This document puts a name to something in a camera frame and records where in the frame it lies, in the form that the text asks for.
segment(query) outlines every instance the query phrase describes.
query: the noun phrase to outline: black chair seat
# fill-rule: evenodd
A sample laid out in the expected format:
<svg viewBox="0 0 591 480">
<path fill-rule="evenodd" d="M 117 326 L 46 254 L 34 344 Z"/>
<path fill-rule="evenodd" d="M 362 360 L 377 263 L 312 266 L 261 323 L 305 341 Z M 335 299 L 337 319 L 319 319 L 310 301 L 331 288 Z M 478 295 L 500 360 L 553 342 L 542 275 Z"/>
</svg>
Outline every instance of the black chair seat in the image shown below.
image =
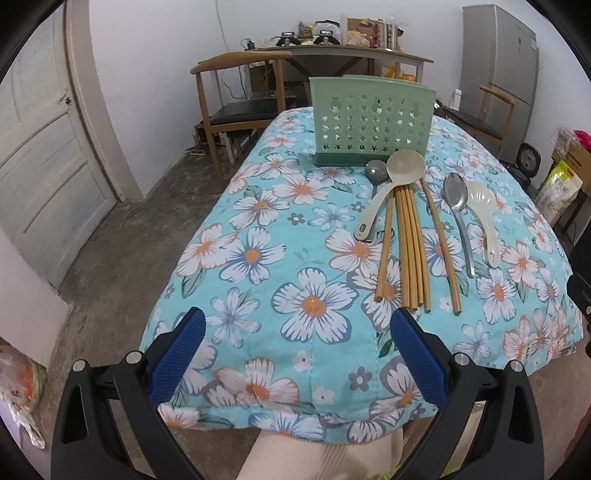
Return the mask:
<svg viewBox="0 0 591 480">
<path fill-rule="evenodd" d="M 296 99 L 285 99 L 286 108 L 295 107 Z M 238 122 L 256 122 L 259 120 L 273 120 L 279 111 L 277 100 L 264 98 L 258 100 L 243 100 L 224 105 L 209 121 L 212 125 L 235 124 Z"/>
<path fill-rule="evenodd" d="M 492 128 L 490 125 L 487 125 L 483 120 L 480 120 L 477 116 L 469 115 L 468 113 L 459 112 L 458 110 L 452 110 L 451 108 L 442 108 L 443 113 L 451 117 L 456 123 L 465 124 L 469 127 L 472 127 L 474 130 L 478 130 L 483 132 L 491 137 L 497 138 L 498 140 L 502 140 L 503 136 Z"/>
</svg>

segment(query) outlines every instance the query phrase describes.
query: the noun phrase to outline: silver refrigerator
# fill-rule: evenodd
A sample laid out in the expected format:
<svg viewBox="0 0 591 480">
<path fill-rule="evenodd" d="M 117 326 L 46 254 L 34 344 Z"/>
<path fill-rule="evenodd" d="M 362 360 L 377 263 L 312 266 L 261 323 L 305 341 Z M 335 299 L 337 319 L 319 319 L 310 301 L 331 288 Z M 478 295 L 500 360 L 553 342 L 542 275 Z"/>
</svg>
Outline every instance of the silver refrigerator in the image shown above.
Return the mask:
<svg viewBox="0 0 591 480">
<path fill-rule="evenodd" d="M 464 51 L 460 111 L 478 116 L 480 85 L 504 90 L 515 99 L 515 110 L 501 160 L 515 163 L 530 124 L 538 80 L 535 33 L 497 5 L 464 7 Z M 490 96 L 485 122 L 502 132 L 509 105 Z M 496 154 L 496 147 L 482 144 Z"/>
</svg>

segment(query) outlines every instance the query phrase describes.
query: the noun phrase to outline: wooden chopstick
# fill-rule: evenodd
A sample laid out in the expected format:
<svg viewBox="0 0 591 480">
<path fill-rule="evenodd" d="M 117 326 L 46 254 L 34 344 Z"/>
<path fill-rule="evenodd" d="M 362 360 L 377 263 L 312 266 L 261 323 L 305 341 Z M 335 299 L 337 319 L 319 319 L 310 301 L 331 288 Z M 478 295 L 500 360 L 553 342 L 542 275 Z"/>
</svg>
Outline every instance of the wooden chopstick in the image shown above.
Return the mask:
<svg viewBox="0 0 591 480">
<path fill-rule="evenodd" d="M 394 189 L 396 195 L 396 219 L 398 221 L 398 250 L 400 257 L 400 283 L 402 285 L 401 307 L 410 308 L 410 280 L 408 278 L 408 250 L 404 226 L 402 206 L 402 191 L 400 187 Z"/>
<path fill-rule="evenodd" d="M 420 263 L 421 263 L 421 277 L 422 282 L 420 285 L 423 287 L 423 305 L 425 312 L 429 313 L 431 311 L 431 287 L 429 285 L 429 269 L 427 266 L 427 256 L 425 254 L 425 240 L 423 239 L 423 229 L 421 228 L 421 220 L 418 217 L 418 209 L 417 209 L 417 202 L 415 201 L 414 192 L 410 191 L 410 199 L 411 199 L 411 207 L 413 209 L 413 216 L 414 216 L 414 224 L 416 227 L 417 232 L 417 239 L 418 239 L 418 249 L 421 255 Z"/>
<path fill-rule="evenodd" d="M 384 222 L 384 241 L 382 242 L 382 254 L 379 259 L 378 282 L 375 289 L 375 301 L 384 298 L 384 286 L 387 281 L 388 260 L 390 258 L 390 240 L 392 237 L 392 214 L 394 212 L 394 192 L 388 194 L 386 201 L 386 220 Z"/>
<path fill-rule="evenodd" d="M 400 187 L 400 195 L 402 197 L 402 218 L 404 219 L 404 235 L 406 235 L 407 239 L 407 265 L 408 282 L 410 286 L 410 308 L 411 310 L 416 310 L 418 308 L 417 269 L 415 268 L 415 257 L 417 256 L 417 254 L 415 254 L 414 249 L 413 225 L 410 219 L 411 207 L 408 202 L 406 190 L 406 185 Z"/>
<path fill-rule="evenodd" d="M 411 226 L 411 235 L 413 238 L 413 258 L 411 260 L 411 266 L 414 262 L 414 269 L 416 271 L 416 286 L 417 286 L 417 297 L 418 297 L 418 306 L 423 305 L 423 264 L 421 263 L 421 249 L 418 244 L 418 229 L 417 229 L 417 221 L 414 216 L 413 210 L 413 199 L 414 194 L 411 193 L 411 189 L 409 185 L 404 187 L 404 193 L 406 195 L 407 207 L 408 207 L 408 216 L 410 217 L 410 226 Z"/>
<path fill-rule="evenodd" d="M 427 202 L 429 203 L 429 208 L 431 209 L 431 215 L 433 217 L 433 223 L 435 224 L 435 230 L 437 231 L 437 236 L 439 237 L 441 254 L 443 255 L 447 280 L 449 281 L 450 292 L 452 294 L 453 313 L 458 315 L 462 312 L 462 302 L 460 301 L 460 293 L 457 287 L 456 270 L 453 268 L 452 255 L 449 252 L 447 238 L 445 236 L 445 232 L 443 231 L 443 225 L 439 219 L 439 214 L 437 213 L 437 207 L 433 202 L 433 197 L 431 197 L 431 192 L 429 191 L 429 187 L 427 186 L 427 183 L 424 179 L 421 179 L 421 187 L 423 187 L 423 192 L 425 193 L 425 197 L 427 197 Z"/>
</svg>

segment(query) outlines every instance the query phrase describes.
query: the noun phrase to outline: white flower print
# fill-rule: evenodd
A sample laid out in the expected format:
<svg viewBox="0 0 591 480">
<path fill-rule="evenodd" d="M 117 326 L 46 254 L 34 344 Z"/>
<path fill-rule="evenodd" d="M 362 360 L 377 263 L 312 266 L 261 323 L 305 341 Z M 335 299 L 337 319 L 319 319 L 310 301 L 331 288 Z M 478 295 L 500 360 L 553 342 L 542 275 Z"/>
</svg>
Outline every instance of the white flower print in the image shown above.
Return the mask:
<svg viewBox="0 0 591 480">
<path fill-rule="evenodd" d="M 169 427 L 194 429 L 201 417 L 201 411 L 192 408 L 172 408 L 166 403 L 158 406 L 158 413 Z"/>
<path fill-rule="evenodd" d="M 303 175 L 289 175 L 285 181 L 287 183 L 273 185 L 273 194 L 292 199 L 296 205 L 311 205 L 314 200 L 326 200 L 329 195 L 318 180 L 307 181 Z"/>
<path fill-rule="evenodd" d="M 452 306 L 452 298 L 451 297 L 442 297 L 439 299 L 439 308 L 445 310 L 448 313 L 451 313 L 453 310 Z"/>
<path fill-rule="evenodd" d="M 332 390 L 325 390 L 323 387 L 318 387 L 312 393 L 312 398 L 317 405 L 334 405 L 335 392 Z"/>
<path fill-rule="evenodd" d="M 294 364 L 296 372 L 305 372 L 312 367 L 312 354 L 305 350 L 300 350 L 294 356 L 291 357 L 291 363 Z"/>
<path fill-rule="evenodd" d="M 351 167 L 318 167 L 306 174 L 307 180 L 317 180 L 324 187 L 332 187 L 336 183 L 341 185 L 352 185 L 355 179 L 351 176 Z"/>
<path fill-rule="evenodd" d="M 548 312 L 552 313 L 558 310 L 560 300 L 560 285 L 552 276 L 552 273 L 546 268 L 540 268 L 542 278 L 537 278 L 535 281 L 535 292 L 538 295 L 538 300 L 548 304 Z"/>
<path fill-rule="evenodd" d="M 245 228 L 255 220 L 259 225 L 267 226 L 277 221 L 278 210 L 287 210 L 289 207 L 288 202 L 277 199 L 271 190 L 264 190 L 260 199 L 244 197 L 238 200 L 233 208 L 242 213 L 230 218 L 230 224 L 234 230 Z"/>
<path fill-rule="evenodd" d="M 550 235 L 542 222 L 536 221 L 532 225 L 527 225 L 527 229 L 533 235 L 532 240 L 538 250 L 542 250 L 548 254 L 553 252 L 552 243 L 550 243 Z"/>
<path fill-rule="evenodd" d="M 248 424 L 251 427 L 300 440 L 319 442 L 326 438 L 326 429 L 320 424 L 318 417 L 307 417 L 297 413 L 253 413 L 248 417 Z"/>
<path fill-rule="evenodd" d="M 570 325 L 566 325 L 566 312 L 560 308 L 552 327 L 552 340 L 546 355 L 548 361 L 559 356 L 560 352 L 566 348 L 566 337 L 569 332 Z"/>
<path fill-rule="evenodd" d="M 353 238 L 351 233 L 343 228 L 337 228 L 324 242 L 326 248 L 337 254 L 329 262 L 331 268 L 341 272 L 352 272 L 361 268 L 367 276 L 372 262 L 379 262 L 382 245 L 371 245 Z"/>
<path fill-rule="evenodd" d="M 473 170 L 464 162 L 462 158 L 454 160 L 453 158 L 447 157 L 443 160 L 443 164 L 451 171 L 455 172 L 465 179 L 471 179 L 474 176 Z"/>
<path fill-rule="evenodd" d="M 469 154 L 467 157 L 460 157 L 460 161 L 465 169 L 473 173 L 483 174 L 485 172 L 486 163 L 479 155 Z"/>
<path fill-rule="evenodd" d="M 532 355 L 541 352 L 544 348 L 550 346 L 554 321 L 552 316 L 544 314 L 542 309 L 535 309 L 534 326 L 535 332 L 531 334 L 530 339 L 530 350 Z"/>
<path fill-rule="evenodd" d="M 361 190 L 361 191 L 356 195 L 356 197 L 359 200 L 364 200 L 364 199 L 370 199 L 371 198 L 372 191 L 373 191 L 373 188 L 372 187 L 368 187 L 367 185 L 360 184 L 359 185 L 359 190 Z"/>
<path fill-rule="evenodd" d="M 378 264 L 371 262 L 366 273 L 367 275 L 364 275 L 361 269 L 357 268 L 353 275 L 353 283 L 363 290 L 369 290 L 369 295 L 363 300 L 361 309 L 374 324 L 374 328 L 378 332 L 383 332 L 390 328 L 390 317 L 394 310 L 400 308 L 402 299 L 400 263 L 393 258 L 388 259 L 382 301 L 375 300 L 375 289 L 378 285 Z"/>
<path fill-rule="evenodd" d="M 491 325 L 501 318 L 508 322 L 515 317 L 515 306 L 510 300 L 515 296 L 515 285 L 505 278 L 500 268 L 491 268 L 489 272 L 491 278 L 476 279 L 476 291 L 486 300 L 482 306 L 485 320 Z"/>
<path fill-rule="evenodd" d="M 445 175 L 443 173 L 441 173 L 441 167 L 439 165 L 435 165 L 433 163 L 431 165 L 427 166 L 427 169 L 425 170 L 425 175 L 423 175 L 423 179 L 428 183 L 435 182 L 436 180 L 443 180 L 444 178 L 445 178 Z"/>
<path fill-rule="evenodd" d="M 392 393 L 397 408 L 404 408 L 421 398 L 413 376 L 401 359 L 399 356 L 390 360 L 379 374 L 384 387 Z"/>
<path fill-rule="evenodd" d="M 519 319 L 519 327 L 507 330 L 503 337 L 503 352 L 512 360 L 525 360 L 529 356 L 531 342 L 530 321 L 525 315 Z"/>
<path fill-rule="evenodd" d="M 261 324 L 259 322 L 243 318 L 258 309 L 261 302 L 257 299 L 241 299 L 240 290 L 236 287 L 232 287 L 228 290 L 226 301 L 223 301 L 219 297 L 214 297 L 210 304 L 216 312 L 221 314 L 208 315 L 206 318 L 208 325 L 219 325 L 212 335 L 212 342 L 215 345 L 222 343 L 226 334 L 228 334 L 230 345 L 234 348 L 241 348 L 244 344 L 241 331 L 246 333 L 256 333 L 261 329 Z"/>
<path fill-rule="evenodd" d="M 434 277 L 447 277 L 437 231 L 434 228 L 423 228 L 423 238 L 425 240 L 425 255 L 431 275 Z M 447 246 L 452 256 L 454 270 L 461 271 L 466 265 L 466 261 L 461 256 L 462 246 L 460 241 L 450 235 L 447 237 Z"/>
<path fill-rule="evenodd" d="M 222 231 L 222 224 L 214 223 L 201 231 L 198 242 L 188 244 L 178 261 L 179 277 L 193 275 L 199 268 L 221 267 L 228 261 L 229 247 L 236 241 L 238 233 L 222 235 Z"/>
<path fill-rule="evenodd" d="M 279 130 L 285 134 L 299 134 L 305 131 L 304 125 L 296 118 L 286 118 L 279 122 Z"/>
<path fill-rule="evenodd" d="M 267 247 L 271 235 L 262 227 L 251 228 L 246 234 L 246 243 L 234 242 L 220 278 L 231 282 L 248 279 L 255 285 L 271 278 L 266 265 L 281 260 L 285 255 L 285 245 Z"/>
<path fill-rule="evenodd" d="M 470 341 L 456 343 L 452 350 L 454 353 L 464 352 L 475 362 L 477 362 L 480 357 L 490 357 L 491 349 L 486 346 L 486 343 L 491 338 L 491 334 L 483 331 L 482 320 L 476 322 L 476 330 L 465 323 L 462 325 L 462 332 Z"/>
<path fill-rule="evenodd" d="M 388 426 L 395 427 L 404 409 L 396 408 L 395 403 L 390 408 L 384 408 L 384 403 L 378 405 L 374 401 L 369 406 L 369 419 L 354 421 L 347 430 L 349 443 L 369 443 L 386 433 Z"/>
<path fill-rule="evenodd" d="M 510 197 L 513 195 L 513 187 L 511 186 L 511 184 L 505 181 L 499 181 L 496 185 L 499 189 L 499 192 L 501 192 L 501 194 L 505 197 Z"/>
<path fill-rule="evenodd" d="M 528 206 L 524 206 L 523 213 L 529 218 L 531 218 L 532 223 L 539 222 L 541 223 L 540 226 L 543 229 L 547 229 L 546 225 L 548 225 L 548 222 L 546 222 L 544 215 L 542 215 L 534 205 L 529 204 Z"/>
<path fill-rule="evenodd" d="M 357 292 L 344 283 L 326 284 L 318 268 L 304 268 L 297 275 L 299 288 L 285 283 L 273 294 L 271 303 L 278 313 L 292 317 L 281 327 L 281 335 L 290 342 L 307 342 L 314 332 L 324 343 L 347 342 L 351 323 L 339 311 L 347 310 Z"/>
<path fill-rule="evenodd" d="M 300 401 L 300 389 L 291 378 L 273 381 L 275 364 L 268 358 L 257 356 L 247 360 L 244 371 L 242 374 L 223 367 L 213 372 L 225 390 L 235 397 L 237 405 L 291 411 L 288 405 Z"/>
<path fill-rule="evenodd" d="M 279 176 L 301 173 L 297 168 L 299 161 L 296 158 L 283 158 L 279 153 L 265 155 L 265 161 L 260 165 L 259 174 L 263 180 L 276 179 Z"/>
<path fill-rule="evenodd" d="M 173 329 L 183 319 L 184 313 L 180 314 L 174 322 Z M 164 322 L 158 322 L 154 330 L 154 339 L 158 335 L 170 332 L 171 329 L 166 326 Z M 213 366 L 217 359 L 217 349 L 207 340 L 203 340 L 197 348 L 193 359 L 183 375 L 180 387 L 185 388 L 189 395 L 199 395 L 202 388 L 207 384 L 205 377 L 202 375 L 203 370 L 207 370 Z"/>
<path fill-rule="evenodd" d="M 269 137 L 265 140 L 265 147 L 270 148 L 294 148 L 297 139 L 293 137 L 288 137 L 287 135 L 278 134 L 273 137 Z"/>
<path fill-rule="evenodd" d="M 326 204 L 326 210 L 320 207 L 312 208 L 312 213 L 319 215 L 320 218 L 308 220 L 308 225 L 320 226 L 321 232 L 326 232 L 333 226 L 337 228 L 345 228 L 345 222 L 355 220 L 353 215 L 349 215 L 350 211 L 351 207 L 349 205 L 345 205 L 344 207 L 337 209 L 333 202 L 329 202 Z"/>
<path fill-rule="evenodd" d="M 244 164 L 230 180 L 230 183 L 228 184 L 228 193 L 234 195 L 235 193 L 244 190 L 248 186 L 246 179 L 256 177 L 260 173 L 260 168 L 260 163 Z"/>
<path fill-rule="evenodd" d="M 507 204 L 505 197 L 498 192 L 495 192 L 496 209 L 503 215 L 511 215 L 513 213 L 513 207 Z"/>
<path fill-rule="evenodd" d="M 530 256 L 529 247 L 519 240 L 515 243 L 515 248 L 506 247 L 501 255 L 501 260 L 508 263 L 511 267 L 507 274 L 515 283 L 522 281 L 529 288 L 535 288 L 534 273 L 540 271 L 540 266 Z"/>
</svg>

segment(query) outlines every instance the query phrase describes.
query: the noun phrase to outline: white door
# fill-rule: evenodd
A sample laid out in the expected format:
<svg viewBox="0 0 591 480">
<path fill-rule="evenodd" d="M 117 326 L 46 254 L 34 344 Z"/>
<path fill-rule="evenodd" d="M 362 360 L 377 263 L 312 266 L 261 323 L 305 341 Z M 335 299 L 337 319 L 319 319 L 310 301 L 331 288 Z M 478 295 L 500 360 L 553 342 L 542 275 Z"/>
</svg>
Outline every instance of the white door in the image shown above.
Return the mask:
<svg viewBox="0 0 591 480">
<path fill-rule="evenodd" d="M 0 227 L 55 287 L 116 203 L 74 104 L 63 38 L 60 7 L 0 84 Z"/>
</svg>

